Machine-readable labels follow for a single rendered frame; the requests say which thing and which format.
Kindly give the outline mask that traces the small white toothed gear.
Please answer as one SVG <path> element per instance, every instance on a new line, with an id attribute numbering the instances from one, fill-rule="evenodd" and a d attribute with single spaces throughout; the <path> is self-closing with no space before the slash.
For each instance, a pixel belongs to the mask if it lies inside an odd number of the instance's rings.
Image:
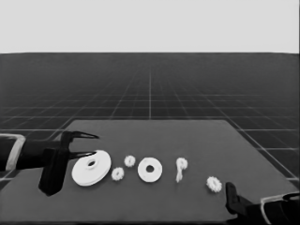
<path id="1" fill-rule="evenodd" d="M 220 192 L 222 190 L 222 183 L 215 176 L 209 176 L 206 180 L 206 185 L 213 192 Z"/>
<path id="2" fill-rule="evenodd" d="M 112 170 L 112 180 L 113 181 L 120 181 L 124 178 L 125 172 L 124 169 L 121 167 L 114 168 Z"/>
<path id="3" fill-rule="evenodd" d="M 176 168 L 178 171 L 185 170 L 187 167 L 188 167 L 188 161 L 185 158 L 179 157 L 176 160 Z"/>
<path id="4" fill-rule="evenodd" d="M 127 167 L 131 168 L 135 165 L 136 158 L 134 156 L 126 156 L 124 163 Z"/>

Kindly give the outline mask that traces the white round carrier with pins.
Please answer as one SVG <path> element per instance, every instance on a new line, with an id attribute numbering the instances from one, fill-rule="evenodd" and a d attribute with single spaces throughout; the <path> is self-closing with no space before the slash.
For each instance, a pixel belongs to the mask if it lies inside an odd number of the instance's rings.
<path id="1" fill-rule="evenodd" d="M 156 182 L 162 175 L 162 164 L 154 157 L 145 157 L 138 165 L 138 175 L 146 183 Z"/>

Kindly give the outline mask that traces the large thick white disc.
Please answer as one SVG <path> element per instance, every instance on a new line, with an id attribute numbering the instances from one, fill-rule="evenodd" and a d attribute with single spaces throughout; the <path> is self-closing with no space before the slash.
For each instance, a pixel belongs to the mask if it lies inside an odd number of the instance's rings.
<path id="1" fill-rule="evenodd" d="M 110 154 L 104 150 L 97 150 L 94 155 L 82 157 L 76 161 L 71 177 L 79 186 L 93 186 L 108 174 L 111 166 Z"/>

